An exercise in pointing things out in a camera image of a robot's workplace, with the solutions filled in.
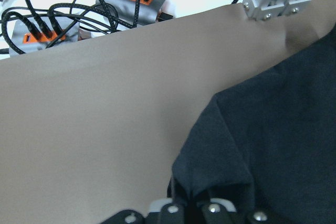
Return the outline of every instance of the screw head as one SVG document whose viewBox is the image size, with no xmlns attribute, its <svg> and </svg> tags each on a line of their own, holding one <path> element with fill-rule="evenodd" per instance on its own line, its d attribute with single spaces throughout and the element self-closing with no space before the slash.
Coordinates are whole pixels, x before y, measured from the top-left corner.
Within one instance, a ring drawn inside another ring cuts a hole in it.
<svg viewBox="0 0 336 224">
<path fill-rule="evenodd" d="M 266 221 L 267 215 L 264 212 L 259 211 L 254 213 L 253 218 L 257 221 Z"/>
<path fill-rule="evenodd" d="M 248 2 L 245 2 L 245 3 L 243 4 L 243 6 L 244 6 L 244 9 L 245 9 L 247 12 L 250 10 L 250 7 L 249 7 L 249 5 L 248 5 Z"/>
<path fill-rule="evenodd" d="M 264 16 L 263 20 L 264 20 L 264 21 L 267 21 L 267 20 L 269 20 L 269 19 L 271 19 L 271 18 L 272 18 L 272 14 L 269 13 L 269 14 L 266 14 L 266 15 Z"/>
<path fill-rule="evenodd" d="M 299 11 L 300 11 L 300 8 L 299 8 L 299 7 L 294 7 L 294 8 L 291 10 L 292 14 L 296 14 L 296 13 L 298 13 Z"/>
<path fill-rule="evenodd" d="M 131 224 L 133 222 L 135 222 L 137 219 L 136 217 L 134 216 L 134 213 L 132 213 L 131 215 L 128 215 L 126 218 L 125 218 L 125 222 L 127 224 Z"/>
<path fill-rule="evenodd" d="M 171 214 L 174 214 L 174 213 L 178 212 L 178 207 L 172 205 L 172 206 L 169 206 L 167 210 L 168 210 L 168 212 L 170 212 Z"/>
<path fill-rule="evenodd" d="M 219 204 L 211 204 L 209 206 L 209 211 L 210 212 L 220 212 L 220 206 L 219 206 Z"/>
</svg>

